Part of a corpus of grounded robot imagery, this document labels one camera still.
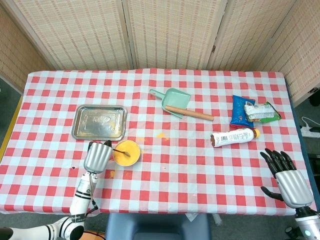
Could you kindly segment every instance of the wooden handle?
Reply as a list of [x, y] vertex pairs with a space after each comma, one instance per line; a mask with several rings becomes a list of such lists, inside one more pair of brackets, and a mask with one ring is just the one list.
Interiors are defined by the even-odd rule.
[[209, 121], [213, 121], [214, 120], [214, 116], [211, 116], [211, 115], [208, 115], [208, 114], [204, 114], [204, 113], [201, 113], [201, 112], [190, 111], [190, 110], [179, 108], [179, 107], [175, 107], [175, 106], [166, 105], [165, 109], [168, 110], [168, 111], [174, 112], [174, 113], [191, 116], [191, 117], [195, 117], [195, 118], [198, 118], [198, 119], [205, 119], [205, 120], [209, 120]]

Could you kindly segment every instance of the red and white checkered tablecloth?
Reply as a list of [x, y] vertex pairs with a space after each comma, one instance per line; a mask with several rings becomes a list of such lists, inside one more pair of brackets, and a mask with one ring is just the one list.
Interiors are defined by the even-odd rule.
[[[151, 88], [191, 94], [187, 108], [212, 114], [214, 121], [164, 112]], [[261, 136], [251, 142], [213, 148], [211, 133], [230, 130], [232, 95], [269, 101], [283, 119], [255, 124]], [[94, 198], [101, 212], [295, 213], [260, 189], [279, 192], [259, 154], [266, 147], [286, 151], [308, 179], [284, 76], [156, 68], [30, 73], [0, 165], [1, 212], [69, 212], [89, 143], [71, 135], [82, 104], [125, 106], [123, 139], [141, 148], [133, 166], [111, 159], [98, 176]]]

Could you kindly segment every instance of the bottle cap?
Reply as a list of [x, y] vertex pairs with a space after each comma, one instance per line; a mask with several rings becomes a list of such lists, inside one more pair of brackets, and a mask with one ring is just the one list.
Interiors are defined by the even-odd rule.
[[260, 131], [256, 128], [254, 128], [253, 131], [255, 131], [256, 138], [258, 138], [260, 136]]

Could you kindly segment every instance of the dustpan handle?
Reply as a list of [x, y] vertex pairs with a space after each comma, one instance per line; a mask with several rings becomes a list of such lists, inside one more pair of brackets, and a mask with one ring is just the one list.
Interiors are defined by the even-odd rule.
[[162, 92], [156, 91], [154, 89], [150, 89], [149, 93], [156, 96], [159, 99], [163, 99], [165, 97], [165, 95]]

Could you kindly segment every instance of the cable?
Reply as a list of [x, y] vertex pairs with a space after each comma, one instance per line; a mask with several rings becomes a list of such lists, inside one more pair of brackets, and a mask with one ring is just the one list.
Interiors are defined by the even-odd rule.
[[314, 124], [317, 124], [317, 125], [320, 126], [320, 123], [318, 123], [318, 122], [316, 122], [316, 121], [313, 121], [312, 119], [310, 119], [310, 118], [308, 118], [308, 117], [302, 116], [302, 117], [301, 117], [301, 120], [305, 123], [305, 125], [306, 125], [307, 128], [310, 128], [310, 127], [309, 127], [308, 123], [307, 123], [304, 119], [308, 119], [309, 121], [313, 122]]
[[91, 197], [91, 202], [94, 201], [94, 196], [92, 194], [92, 179], [91, 179], [91, 173], [89, 174], [89, 182], [90, 182], [90, 197]]
[[314, 214], [317, 214], [317, 215], [318, 215], [318, 217], [320, 218], [320, 212], [315, 211], [315, 210], [313, 210], [313, 209], [311, 209], [311, 212], [313, 212]]
[[100, 238], [102, 238], [102, 239], [104, 239], [104, 240], [107, 240], [106, 238], [104, 238], [103, 236], [99, 235], [98, 233], [94, 233], [94, 232], [90, 232], [90, 231], [84, 231], [84, 233], [96, 235], [96, 236], [98, 236], [98, 237], [100, 237]]

